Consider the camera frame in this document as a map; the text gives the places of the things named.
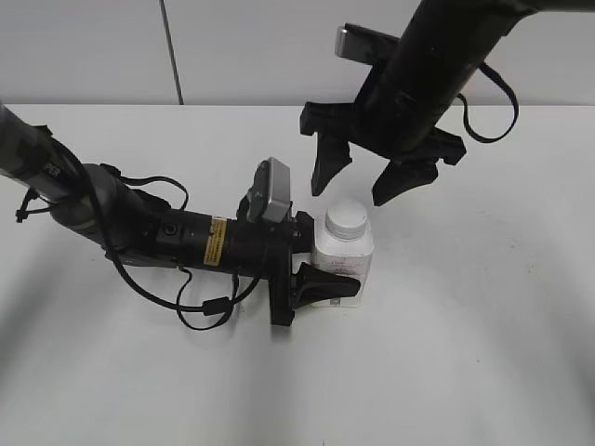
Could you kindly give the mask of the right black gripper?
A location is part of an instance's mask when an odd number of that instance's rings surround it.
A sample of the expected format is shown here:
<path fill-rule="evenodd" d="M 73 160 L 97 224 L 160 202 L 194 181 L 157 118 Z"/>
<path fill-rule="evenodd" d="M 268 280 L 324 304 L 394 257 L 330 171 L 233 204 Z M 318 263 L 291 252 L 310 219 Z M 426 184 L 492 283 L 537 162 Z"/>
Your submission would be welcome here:
<path fill-rule="evenodd" d="M 455 165 L 466 155 L 461 137 L 433 127 L 410 149 L 401 146 L 411 127 L 403 111 L 392 108 L 366 111 L 364 101 L 377 86 L 387 61 L 372 65 L 362 88 L 352 102 L 307 102 L 299 117 L 299 131 L 316 136 L 316 160 L 311 176 L 311 194 L 321 195 L 330 181 L 352 163 L 352 144 L 390 160 L 372 188 L 374 206 L 431 184 L 438 177 L 437 162 Z"/>

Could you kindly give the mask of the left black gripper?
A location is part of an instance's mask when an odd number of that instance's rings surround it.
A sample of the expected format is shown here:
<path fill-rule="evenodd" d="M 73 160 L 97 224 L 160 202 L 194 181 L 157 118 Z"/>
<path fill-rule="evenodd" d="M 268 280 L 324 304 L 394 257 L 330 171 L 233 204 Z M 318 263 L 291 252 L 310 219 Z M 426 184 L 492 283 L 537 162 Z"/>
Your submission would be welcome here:
<path fill-rule="evenodd" d="M 234 305 L 247 298 L 260 280 L 266 280 L 271 324 L 290 325 L 295 317 L 294 309 L 359 293 L 359 280 L 322 271 L 307 263 L 302 263 L 293 273 L 293 255 L 311 253 L 315 245 L 315 220 L 308 213 L 288 214 L 280 223 L 250 223 L 246 219 L 247 210 L 248 200 L 243 198 L 236 219 L 227 226 L 229 244 L 225 249 L 225 265 L 231 268 L 233 277 L 252 279 L 241 293 L 232 295 Z"/>

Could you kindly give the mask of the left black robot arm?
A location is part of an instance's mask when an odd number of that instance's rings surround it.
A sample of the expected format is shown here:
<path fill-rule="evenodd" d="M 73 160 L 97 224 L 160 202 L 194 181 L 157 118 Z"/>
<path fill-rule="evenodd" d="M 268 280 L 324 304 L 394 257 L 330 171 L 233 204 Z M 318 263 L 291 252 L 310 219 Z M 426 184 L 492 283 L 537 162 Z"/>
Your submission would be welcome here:
<path fill-rule="evenodd" d="M 62 227 L 97 243 L 124 280 L 129 267 L 194 270 L 241 277 L 269 285 L 271 323 L 289 326 L 298 309 L 338 297 L 352 297 L 361 282 L 294 256 L 314 246 L 314 221 L 294 212 L 288 167 L 262 161 L 234 218 L 173 207 L 144 190 L 147 179 L 125 177 L 108 164 L 84 164 L 44 125 L 29 125 L 1 110 L 1 174 L 27 189 L 16 219 L 44 212 Z"/>

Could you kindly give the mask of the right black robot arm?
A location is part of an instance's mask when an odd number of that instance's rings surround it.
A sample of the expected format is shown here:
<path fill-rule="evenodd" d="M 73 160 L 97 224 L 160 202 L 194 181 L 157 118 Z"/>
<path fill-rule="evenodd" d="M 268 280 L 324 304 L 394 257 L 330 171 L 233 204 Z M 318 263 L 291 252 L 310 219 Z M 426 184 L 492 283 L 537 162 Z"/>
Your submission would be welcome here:
<path fill-rule="evenodd" d="M 423 1 L 399 37 L 351 23 L 339 27 L 336 55 L 370 72 L 354 101 L 304 106 L 300 132 L 317 137 L 312 195 L 350 164 L 350 145 L 388 162 L 372 188 L 376 206 L 432 183 L 438 162 L 457 164 L 466 153 L 463 140 L 436 124 L 476 71 L 516 99 L 484 61 L 533 12 L 520 1 Z"/>

